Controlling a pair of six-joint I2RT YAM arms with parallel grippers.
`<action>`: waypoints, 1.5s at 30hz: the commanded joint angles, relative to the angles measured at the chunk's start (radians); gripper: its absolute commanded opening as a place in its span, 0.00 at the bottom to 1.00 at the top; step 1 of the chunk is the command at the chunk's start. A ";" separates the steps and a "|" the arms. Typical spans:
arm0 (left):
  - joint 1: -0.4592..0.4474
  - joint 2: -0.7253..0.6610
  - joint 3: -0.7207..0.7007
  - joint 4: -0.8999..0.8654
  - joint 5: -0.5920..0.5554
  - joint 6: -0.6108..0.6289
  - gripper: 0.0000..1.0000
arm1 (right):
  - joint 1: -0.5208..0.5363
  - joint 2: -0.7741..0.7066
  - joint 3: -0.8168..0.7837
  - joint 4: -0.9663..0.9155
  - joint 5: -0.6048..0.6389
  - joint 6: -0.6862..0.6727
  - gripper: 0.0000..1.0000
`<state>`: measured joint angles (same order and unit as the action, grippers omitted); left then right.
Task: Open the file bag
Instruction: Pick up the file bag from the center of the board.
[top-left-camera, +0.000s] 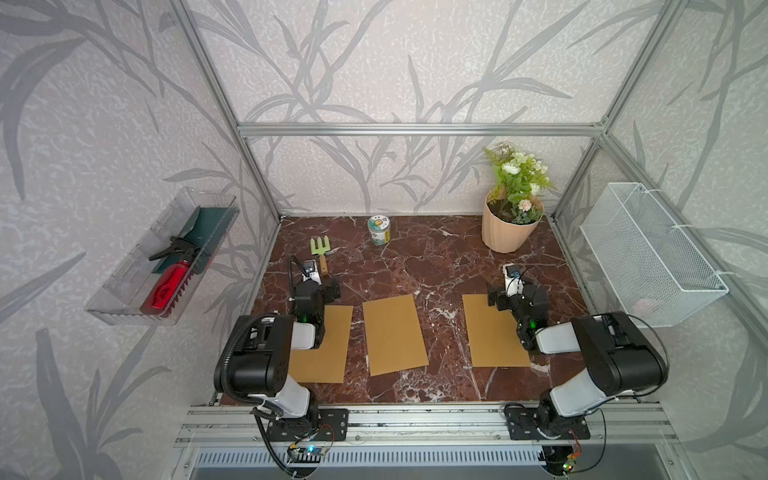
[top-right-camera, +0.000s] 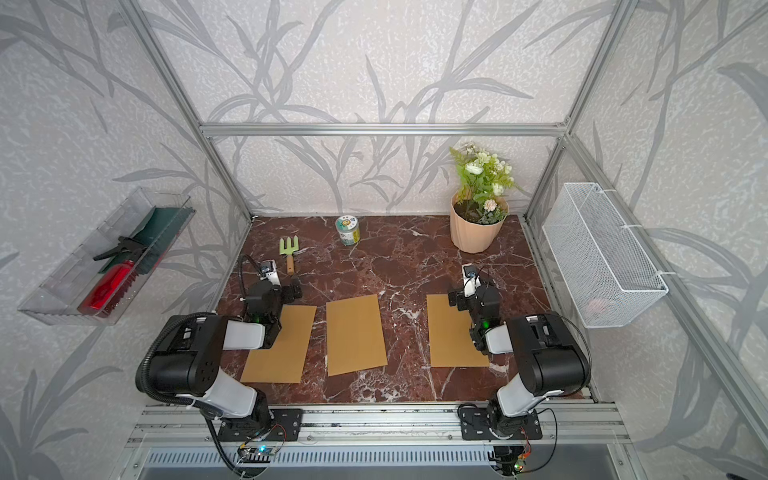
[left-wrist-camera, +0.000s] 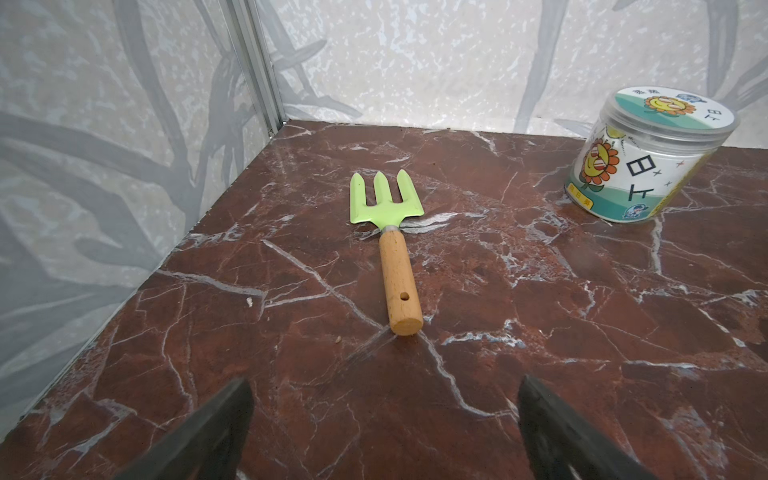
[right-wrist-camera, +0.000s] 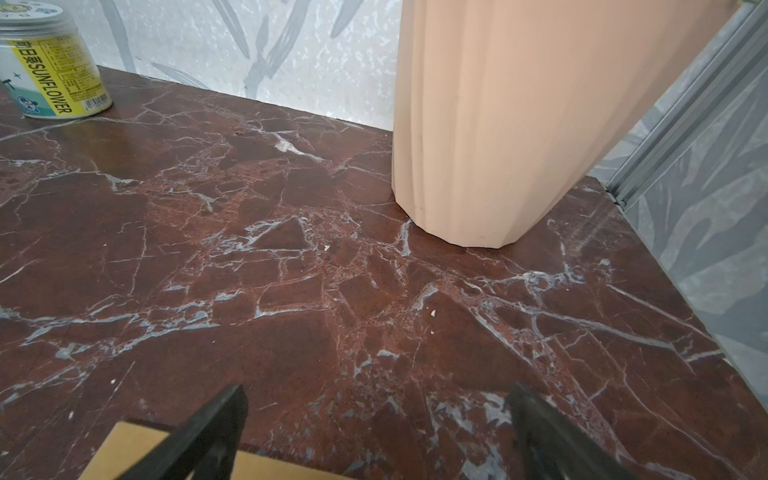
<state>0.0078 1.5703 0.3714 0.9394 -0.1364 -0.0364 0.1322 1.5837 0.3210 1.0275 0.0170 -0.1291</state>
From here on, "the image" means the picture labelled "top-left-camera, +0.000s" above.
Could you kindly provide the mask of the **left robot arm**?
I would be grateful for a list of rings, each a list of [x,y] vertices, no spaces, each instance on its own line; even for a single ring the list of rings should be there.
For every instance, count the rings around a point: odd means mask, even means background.
[[[236,321],[214,371],[214,388],[239,404],[251,405],[260,421],[314,430],[320,414],[311,391],[289,375],[293,351],[315,350],[325,335],[325,305],[341,296],[332,278],[310,278],[293,289],[288,315],[243,315]]]

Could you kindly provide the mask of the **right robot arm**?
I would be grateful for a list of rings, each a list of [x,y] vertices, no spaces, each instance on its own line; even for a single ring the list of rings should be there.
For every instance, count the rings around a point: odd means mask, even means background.
[[[491,287],[487,298],[489,306],[512,314],[526,351],[579,353],[585,362],[578,374],[541,395],[535,419],[542,430],[580,420],[622,395],[650,395],[668,380],[668,353],[641,332],[637,317],[617,311],[550,325],[545,292],[521,277]]]

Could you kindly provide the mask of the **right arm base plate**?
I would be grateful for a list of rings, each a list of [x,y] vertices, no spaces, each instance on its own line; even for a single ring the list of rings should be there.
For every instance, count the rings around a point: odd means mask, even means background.
[[[530,408],[518,403],[504,406],[503,416],[511,440],[589,440],[584,416],[562,417],[554,408]]]

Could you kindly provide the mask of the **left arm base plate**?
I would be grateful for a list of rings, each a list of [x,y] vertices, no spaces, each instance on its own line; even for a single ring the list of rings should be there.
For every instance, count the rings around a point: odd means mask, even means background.
[[[267,438],[270,441],[295,441],[313,437],[321,441],[344,441],[349,426],[349,410],[321,407],[310,409],[299,418],[270,421]]]

